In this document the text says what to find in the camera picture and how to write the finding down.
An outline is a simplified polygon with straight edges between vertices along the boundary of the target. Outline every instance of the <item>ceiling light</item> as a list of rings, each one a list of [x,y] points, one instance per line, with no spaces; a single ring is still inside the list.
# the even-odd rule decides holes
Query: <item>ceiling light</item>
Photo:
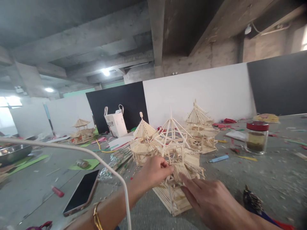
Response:
[[[102,71],[102,73],[103,73],[105,76],[109,76],[109,75],[110,75],[110,72],[109,72],[107,69],[102,69],[101,71]]]
[[[250,24],[248,24],[244,33],[249,34],[251,31],[252,31],[252,28],[250,27]]]
[[[49,93],[52,93],[52,92],[54,91],[54,89],[52,89],[52,88],[45,88],[45,90],[46,90],[47,92],[49,92]]]

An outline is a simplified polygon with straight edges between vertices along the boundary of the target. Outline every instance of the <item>green paper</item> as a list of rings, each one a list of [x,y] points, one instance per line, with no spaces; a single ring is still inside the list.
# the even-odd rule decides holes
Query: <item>green paper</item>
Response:
[[[95,128],[95,131],[93,132],[93,134],[94,134],[95,136],[98,136],[98,135],[99,135],[97,127]]]
[[[25,158],[23,158],[23,159],[21,159],[21,160],[19,160],[19,161],[16,161],[16,162],[14,163],[15,167],[19,167],[19,166],[24,165],[24,164],[25,164],[26,162],[28,162],[28,160],[30,160],[32,157],[33,157],[33,156],[27,156],[27,157],[25,157]]]
[[[13,173],[16,173],[16,172],[18,172],[18,171],[20,171],[20,170],[22,170],[22,169],[24,169],[24,168],[34,164],[34,163],[36,163],[36,162],[39,162],[39,161],[47,158],[47,157],[49,157],[49,155],[42,155],[41,157],[37,158],[36,160],[24,163],[24,164],[20,165],[19,167],[15,168],[12,172],[9,173],[9,175],[11,175]]]
[[[84,147],[88,147],[90,145],[90,143],[86,143],[86,144],[83,144],[83,145],[80,145],[81,148],[84,148]]]
[[[99,161],[97,159],[83,159],[89,163],[89,165],[86,168],[80,168],[77,165],[71,165],[68,169],[70,170],[93,170],[96,168],[97,165],[99,165]]]

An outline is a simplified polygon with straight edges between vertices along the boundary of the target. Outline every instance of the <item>white cable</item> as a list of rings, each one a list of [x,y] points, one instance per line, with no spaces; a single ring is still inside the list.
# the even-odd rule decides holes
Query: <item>white cable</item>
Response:
[[[60,149],[71,149],[77,151],[83,151],[86,153],[91,154],[94,156],[101,164],[103,164],[111,173],[113,173],[123,184],[124,191],[125,191],[125,201],[126,201],[126,212],[127,212],[127,221],[128,221],[128,230],[132,230],[131,227],[131,217],[130,217],[130,206],[128,200],[128,189],[125,180],[115,172],[106,162],[104,162],[96,153],[89,149],[84,149],[81,147],[70,146],[70,145],[63,145],[63,144],[54,144],[54,143],[45,143],[45,142],[37,142],[37,141],[28,141],[22,139],[14,139],[14,138],[3,138],[0,137],[0,142],[4,143],[13,143],[13,144],[27,144],[27,145],[34,145],[34,146],[44,146],[44,147],[51,147],[51,148],[60,148]]]

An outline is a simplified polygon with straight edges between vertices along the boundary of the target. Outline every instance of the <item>plastic wrapper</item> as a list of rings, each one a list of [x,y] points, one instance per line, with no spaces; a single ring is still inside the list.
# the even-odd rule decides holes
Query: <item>plastic wrapper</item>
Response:
[[[119,169],[127,160],[129,160],[132,157],[132,152],[130,149],[128,149],[128,146],[125,146],[121,148],[120,150],[114,152],[111,154],[111,162],[108,164],[112,169],[115,171]],[[105,178],[112,178],[114,175],[104,168],[100,173],[99,173],[99,180],[103,180]]]

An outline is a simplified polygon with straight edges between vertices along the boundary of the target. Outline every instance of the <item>white shopping bag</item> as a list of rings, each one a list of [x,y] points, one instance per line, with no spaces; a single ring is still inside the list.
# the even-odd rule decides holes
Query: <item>white shopping bag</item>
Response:
[[[116,110],[114,114],[108,114],[108,107],[105,107],[105,119],[106,123],[108,124],[108,127],[110,129],[111,135],[114,137],[121,137],[127,134],[126,124],[124,121],[124,117],[122,116],[124,114],[124,107],[122,106],[122,109],[120,108],[120,105],[118,106],[119,110]]]

